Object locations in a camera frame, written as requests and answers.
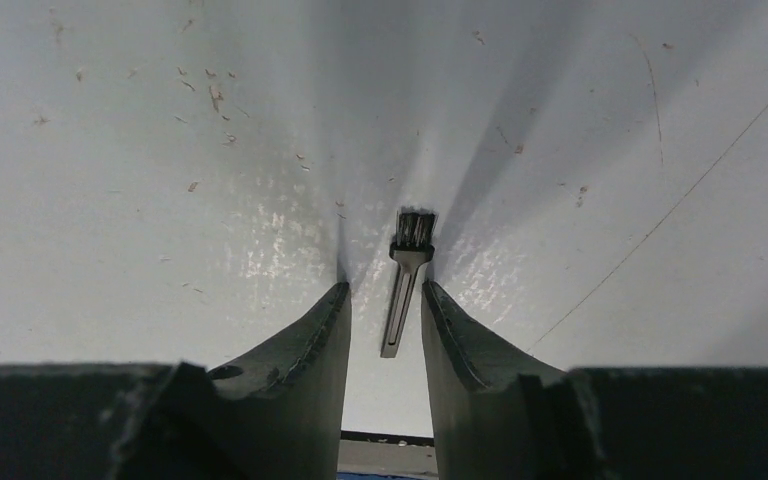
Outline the small black cleaning brush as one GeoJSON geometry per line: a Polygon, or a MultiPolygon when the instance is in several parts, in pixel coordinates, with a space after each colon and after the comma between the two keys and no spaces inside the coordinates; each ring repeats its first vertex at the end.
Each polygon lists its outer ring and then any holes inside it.
{"type": "Polygon", "coordinates": [[[389,257],[397,264],[380,357],[395,358],[420,268],[433,259],[437,215],[430,210],[403,208],[397,215],[389,257]]]}

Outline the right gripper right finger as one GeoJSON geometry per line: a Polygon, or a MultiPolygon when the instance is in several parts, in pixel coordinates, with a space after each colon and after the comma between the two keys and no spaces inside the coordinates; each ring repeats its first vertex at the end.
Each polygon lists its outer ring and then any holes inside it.
{"type": "Polygon", "coordinates": [[[443,479],[768,479],[768,368],[562,371],[422,288],[443,479]]]}

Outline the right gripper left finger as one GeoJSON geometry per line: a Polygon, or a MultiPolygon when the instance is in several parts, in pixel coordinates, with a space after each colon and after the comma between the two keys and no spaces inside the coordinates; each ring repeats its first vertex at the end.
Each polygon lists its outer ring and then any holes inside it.
{"type": "Polygon", "coordinates": [[[214,369],[0,365],[0,479],[333,479],[351,294],[214,369]]]}

